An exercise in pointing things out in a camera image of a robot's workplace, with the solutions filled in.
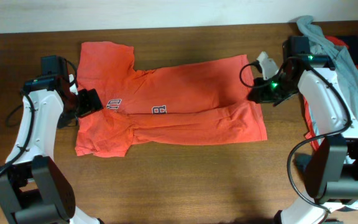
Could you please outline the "orange red printed t-shirt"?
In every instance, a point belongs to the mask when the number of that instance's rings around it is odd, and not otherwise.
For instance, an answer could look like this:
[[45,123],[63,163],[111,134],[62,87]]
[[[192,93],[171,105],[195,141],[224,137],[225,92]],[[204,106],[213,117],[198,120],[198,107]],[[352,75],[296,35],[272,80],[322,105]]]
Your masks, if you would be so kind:
[[260,105],[248,100],[246,55],[135,70],[134,48],[81,46],[78,84],[94,89],[101,111],[79,120],[78,156],[122,157],[135,144],[220,145],[264,141]]

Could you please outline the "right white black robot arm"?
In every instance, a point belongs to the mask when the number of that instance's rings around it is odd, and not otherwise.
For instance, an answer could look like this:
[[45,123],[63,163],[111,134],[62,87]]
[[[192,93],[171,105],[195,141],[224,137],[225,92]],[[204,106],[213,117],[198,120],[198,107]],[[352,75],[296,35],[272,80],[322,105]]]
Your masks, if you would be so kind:
[[282,47],[281,65],[265,52],[252,63],[260,77],[248,99],[277,106],[295,94],[303,95],[320,145],[304,169],[305,191],[273,220],[327,223],[330,213],[358,202],[358,120],[345,101],[330,56],[313,54],[304,36],[291,36]]

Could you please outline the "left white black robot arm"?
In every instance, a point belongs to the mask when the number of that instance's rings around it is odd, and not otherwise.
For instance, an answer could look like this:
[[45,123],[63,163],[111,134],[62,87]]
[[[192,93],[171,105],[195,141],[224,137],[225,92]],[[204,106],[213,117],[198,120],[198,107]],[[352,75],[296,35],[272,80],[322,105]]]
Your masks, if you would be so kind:
[[57,129],[101,110],[101,100],[95,89],[77,89],[67,59],[43,57],[41,66],[41,75],[21,89],[19,133],[0,166],[0,207],[9,223],[101,223],[76,206],[73,188],[53,159]]

